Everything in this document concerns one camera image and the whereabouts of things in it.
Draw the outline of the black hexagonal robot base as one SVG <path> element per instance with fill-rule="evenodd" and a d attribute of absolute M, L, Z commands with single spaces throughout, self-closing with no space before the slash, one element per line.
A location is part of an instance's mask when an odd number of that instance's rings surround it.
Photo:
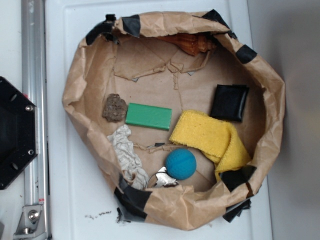
<path fill-rule="evenodd" d="M 0 189 L 5 190 L 38 155 L 37 107 L 0 78 Z"/>

